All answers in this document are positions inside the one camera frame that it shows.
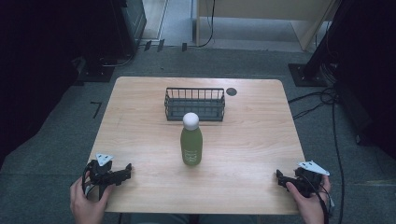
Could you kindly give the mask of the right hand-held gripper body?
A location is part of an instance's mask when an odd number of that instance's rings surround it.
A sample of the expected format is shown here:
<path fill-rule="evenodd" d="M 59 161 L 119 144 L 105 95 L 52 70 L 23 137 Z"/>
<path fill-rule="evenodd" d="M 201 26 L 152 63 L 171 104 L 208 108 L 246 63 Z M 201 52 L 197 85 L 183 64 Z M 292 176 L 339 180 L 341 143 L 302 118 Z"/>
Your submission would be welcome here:
<path fill-rule="evenodd" d="M 295 177 L 286 177 L 285 182 L 292 183 L 305 198 L 318 191 L 324 175 L 330 175 L 329 171 L 314 161 L 299 162 L 294 173 Z"/>

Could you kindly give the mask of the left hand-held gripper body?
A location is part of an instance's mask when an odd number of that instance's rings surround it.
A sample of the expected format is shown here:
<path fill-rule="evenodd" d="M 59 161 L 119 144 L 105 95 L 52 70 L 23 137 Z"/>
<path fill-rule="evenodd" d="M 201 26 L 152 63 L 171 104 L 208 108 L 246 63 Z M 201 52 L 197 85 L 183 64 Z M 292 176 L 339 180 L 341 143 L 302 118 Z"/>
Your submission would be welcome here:
<path fill-rule="evenodd" d="M 112 159 L 110 155 L 97 153 L 95 160 L 91 160 L 85 166 L 82 174 L 82 190 L 86 197 L 95 186 L 99 188 L 99 198 L 102 198 L 108 186 L 117 186 L 118 175 L 121 175 L 121 171 L 111 171 Z"/>

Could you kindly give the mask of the green bottle with white cap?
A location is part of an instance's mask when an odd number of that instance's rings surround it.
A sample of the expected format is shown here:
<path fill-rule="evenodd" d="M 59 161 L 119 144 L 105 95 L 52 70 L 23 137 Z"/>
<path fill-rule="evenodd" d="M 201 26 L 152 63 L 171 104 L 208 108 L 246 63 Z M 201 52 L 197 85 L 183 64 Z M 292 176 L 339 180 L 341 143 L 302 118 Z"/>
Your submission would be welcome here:
<path fill-rule="evenodd" d="M 182 160 L 194 166 L 201 162 L 203 152 L 203 136 L 199 127 L 199 117 L 195 113 L 187 113 L 183 117 L 183 130 L 180 136 Z"/>

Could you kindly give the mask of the dark wire basket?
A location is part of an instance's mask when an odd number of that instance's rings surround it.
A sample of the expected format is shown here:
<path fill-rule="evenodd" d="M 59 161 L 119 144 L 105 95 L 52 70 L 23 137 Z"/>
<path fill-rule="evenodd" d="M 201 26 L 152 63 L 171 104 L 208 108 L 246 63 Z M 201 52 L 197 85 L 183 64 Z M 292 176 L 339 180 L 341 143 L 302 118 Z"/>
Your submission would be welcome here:
<path fill-rule="evenodd" d="M 168 120 L 182 121 L 195 113 L 200 121 L 223 121 L 225 113 L 223 88 L 167 88 L 164 97 Z"/>

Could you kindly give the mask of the person's right hand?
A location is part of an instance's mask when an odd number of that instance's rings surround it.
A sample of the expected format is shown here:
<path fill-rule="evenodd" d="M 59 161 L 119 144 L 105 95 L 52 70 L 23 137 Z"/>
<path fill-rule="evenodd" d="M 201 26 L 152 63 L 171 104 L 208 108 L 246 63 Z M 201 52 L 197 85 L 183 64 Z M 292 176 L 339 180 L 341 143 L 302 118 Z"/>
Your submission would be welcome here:
<path fill-rule="evenodd" d="M 288 191 L 297 204 L 304 224 L 329 224 L 327 203 L 331 183 L 328 176 L 322 177 L 321 186 L 318 193 L 313 193 L 309 198 L 305 198 L 292 183 L 287 183 Z"/>

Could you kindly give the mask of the person's left hand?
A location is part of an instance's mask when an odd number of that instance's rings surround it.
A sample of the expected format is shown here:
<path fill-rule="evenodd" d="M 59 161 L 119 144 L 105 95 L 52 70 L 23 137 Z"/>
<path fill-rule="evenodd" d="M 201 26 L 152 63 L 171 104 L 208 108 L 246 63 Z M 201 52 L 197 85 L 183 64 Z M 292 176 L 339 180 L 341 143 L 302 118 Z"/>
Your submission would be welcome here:
<path fill-rule="evenodd" d="M 88 200 L 82 190 L 82 178 L 79 177 L 69 188 L 70 210 L 75 224 L 102 224 L 109 196 L 115 188 L 107 187 L 98 202 Z"/>

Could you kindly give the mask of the black stand with flat base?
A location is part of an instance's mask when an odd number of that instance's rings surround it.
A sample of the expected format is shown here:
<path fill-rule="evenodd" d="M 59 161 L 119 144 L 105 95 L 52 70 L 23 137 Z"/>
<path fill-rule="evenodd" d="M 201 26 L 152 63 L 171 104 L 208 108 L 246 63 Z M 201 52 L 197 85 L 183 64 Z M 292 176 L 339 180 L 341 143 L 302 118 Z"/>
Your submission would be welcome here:
<path fill-rule="evenodd" d="M 80 56 L 71 61 L 78 72 L 75 86 L 83 86 L 86 82 L 109 82 L 115 67 L 108 64 L 102 65 L 94 60 L 87 60 Z"/>

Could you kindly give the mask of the black stand with square base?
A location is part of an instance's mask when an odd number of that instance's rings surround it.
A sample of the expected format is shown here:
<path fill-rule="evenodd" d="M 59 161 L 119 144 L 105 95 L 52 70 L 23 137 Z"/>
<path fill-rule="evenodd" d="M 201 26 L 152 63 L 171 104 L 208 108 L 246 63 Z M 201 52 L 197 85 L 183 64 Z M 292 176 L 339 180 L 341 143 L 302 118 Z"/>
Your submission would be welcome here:
<path fill-rule="evenodd" d="M 320 72 L 320 67 L 330 58 L 337 58 L 335 42 L 339 27 L 354 0 L 335 0 L 336 10 L 332 17 L 332 24 L 326 30 L 307 63 L 289 63 L 291 77 L 296 87 L 326 87 L 325 77 Z"/>

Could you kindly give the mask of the dark cabinet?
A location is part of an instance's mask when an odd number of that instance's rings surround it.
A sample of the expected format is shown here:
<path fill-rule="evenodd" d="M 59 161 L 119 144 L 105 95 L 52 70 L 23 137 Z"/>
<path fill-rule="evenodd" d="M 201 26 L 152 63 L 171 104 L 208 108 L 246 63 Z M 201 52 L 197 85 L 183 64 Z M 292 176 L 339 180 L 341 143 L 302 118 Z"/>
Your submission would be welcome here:
<path fill-rule="evenodd" d="M 143 1 L 113 0 L 113 6 L 122 56 L 134 56 L 147 24 Z"/>

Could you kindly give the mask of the light wooden furniture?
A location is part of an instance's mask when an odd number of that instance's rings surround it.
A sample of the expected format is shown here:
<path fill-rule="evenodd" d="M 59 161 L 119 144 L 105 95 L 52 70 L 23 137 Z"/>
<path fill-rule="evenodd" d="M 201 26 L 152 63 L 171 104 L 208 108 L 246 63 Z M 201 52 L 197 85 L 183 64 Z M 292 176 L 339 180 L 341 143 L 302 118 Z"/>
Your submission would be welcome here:
<path fill-rule="evenodd" d="M 195 45 L 200 46 L 202 17 L 291 21 L 302 50 L 307 50 L 321 25 L 331 21 L 341 0 L 192 0 Z"/>

